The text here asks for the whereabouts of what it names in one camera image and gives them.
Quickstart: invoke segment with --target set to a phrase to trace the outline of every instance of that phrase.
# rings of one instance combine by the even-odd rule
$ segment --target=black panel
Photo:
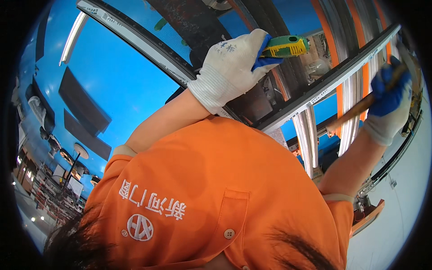
[[[92,136],[104,132],[111,123],[111,118],[82,88],[69,67],[64,71],[58,93],[75,118]]]
[[[64,128],[101,158],[108,161],[111,146],[104,143],[98,137],[94,137],[81,125],[69,112],[64,110]]]
[[[48,9],[45,15],[42,17],[38,27],[38,35],[36,37],[36,62],[44,56],[45,47],[45,31],[47,29],[48,16],[50,15],[50,9]]]

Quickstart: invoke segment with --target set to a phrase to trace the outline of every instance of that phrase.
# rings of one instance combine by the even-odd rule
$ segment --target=forearm
[[[318,184],[323,194],[355,196],[362,183],[381,159],[386,146],[377,144],[365,130],[360,130],[348,150],[326,171]]]
[[[166,135],[194,124],[209,115],[210,113],[189,89],[186,89],[142,122],[133,131],[125,145],[136,153],[145,151]]]

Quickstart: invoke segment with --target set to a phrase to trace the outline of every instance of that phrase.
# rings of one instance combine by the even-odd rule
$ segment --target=orange shirt
[[[92,206],[101,206],[101,233],[124,268],[190,269],[222,251],[239,269],[281,269],[278,254],[306,261],[272,240],[283,230],[343,269],[353,221],[352,203],[326,202],[287,149],[222,117],[133,158],[114,155]]]

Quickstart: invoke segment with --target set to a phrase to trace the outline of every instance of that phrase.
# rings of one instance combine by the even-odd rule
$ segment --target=glove
[[[254,87],[280,58],[259,58],[271,36],[262,29],[213,45],[197,79],[187,86],[211,113]]]
[[[369,108],[364,129],[369,132],[374,141],[383,146],[391,145],[393,137],[407,122],[411,106],[412,83],[411,74],[405,71],[396,85],[385,91],[399,60],[391,56],[390,63],[378,71],[371,81],[372,94],[375,102]]]

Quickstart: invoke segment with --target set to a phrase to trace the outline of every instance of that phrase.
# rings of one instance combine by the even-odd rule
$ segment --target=wire
[[[357,221],[357,222],[359,222],[359,221],[362,221],[363,218],[365,218],[365,212],[363,212],[363,217],[360,220],[357,220],[355,217],[354,217],[354,220]]]

